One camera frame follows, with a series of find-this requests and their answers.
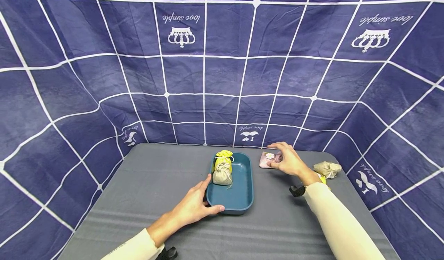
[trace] gray table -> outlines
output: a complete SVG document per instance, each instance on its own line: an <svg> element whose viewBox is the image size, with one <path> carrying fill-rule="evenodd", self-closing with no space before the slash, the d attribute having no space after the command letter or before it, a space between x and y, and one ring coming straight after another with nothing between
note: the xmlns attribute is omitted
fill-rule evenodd
<svg viewBox="0 0 444 260"><path fill-rule="evenodd" d="M126 157L60 260L100 259L171 210L205 178L220 147L139 144ZM166 242L183 260L334 260L321 227L304 198L288 189L300 181L260 169L262 150L232 148L253 165L254 203L242 216L215 216L183 228ZM336 159L324 152L298 152L308 166ZM397 254L344 172L328 180L332 192L362 224L387 260Z"/></svg>

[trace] cloth bag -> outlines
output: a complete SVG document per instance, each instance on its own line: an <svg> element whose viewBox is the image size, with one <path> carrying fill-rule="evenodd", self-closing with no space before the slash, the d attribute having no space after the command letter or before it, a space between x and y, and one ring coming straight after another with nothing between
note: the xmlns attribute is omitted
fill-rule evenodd
<svg viewBox="0 0 444 260"><path fill-rule="evenodd" d="M233 185L233 178L231 172L231 162L233 152L222 150L216 154L216 161L213 166L213 183L217 185Z"/></svg>
<svg viewBox="0 0 444 260"><path fill-rule="evenodd" d="M325 178L335 178L336 174L342 170L342 166L340 164L334 164L330 162L322 162L313 165L313 169L322 175Z"/></svg>

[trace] black clamp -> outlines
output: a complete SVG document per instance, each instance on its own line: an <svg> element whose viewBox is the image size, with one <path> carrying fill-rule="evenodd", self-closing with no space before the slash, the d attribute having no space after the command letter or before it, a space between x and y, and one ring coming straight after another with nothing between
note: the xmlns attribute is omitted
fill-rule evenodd
<svg viewBox="0 0 444 260"><path fill-rule="evenodd" d="M166 250L166 248L163 249L163 251L159 254L159 256L156 258L156 260L170 260L170 259L176 259L177 258L177 250L174 246L172 246L169 250Z"/></svg>
<svg viewBox="0 0 444 260"><path fill-rule="evenodd" d="M295 198L298 198L299 196L304 195L305 189L306 189L306 187L304 187L304 186L302 186L302 187L291 186L290 192Z"/></svg>

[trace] blue tray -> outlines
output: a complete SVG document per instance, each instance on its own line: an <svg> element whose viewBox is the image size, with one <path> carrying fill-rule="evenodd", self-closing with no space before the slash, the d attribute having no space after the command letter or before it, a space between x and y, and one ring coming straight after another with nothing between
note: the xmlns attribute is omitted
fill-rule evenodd
<svg viewBox="0 0 444 260"><path fill-rule="evenodd" d="M238 152L233 152L233 158L233 185L227 189L228 186L216 185L211 181L207 188L207 201L210 205L224 205L224 214L243 214L254 200L251 161L247 155Z"/></svg>

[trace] pink card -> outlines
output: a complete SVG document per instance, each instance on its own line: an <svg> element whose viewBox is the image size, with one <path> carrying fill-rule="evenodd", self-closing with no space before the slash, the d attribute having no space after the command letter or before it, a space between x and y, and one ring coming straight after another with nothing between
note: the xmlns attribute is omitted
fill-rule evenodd
<svg viewBox="0 0 444 260"><path fill-rule="evenodd" d="M269 167L267 163L269 162L279 163L280 161L282 161L281 152L278 152L276 154L270 152L262 152L261 159L259 160L259 166L263 169L271 169L272 167Z"/></svg>

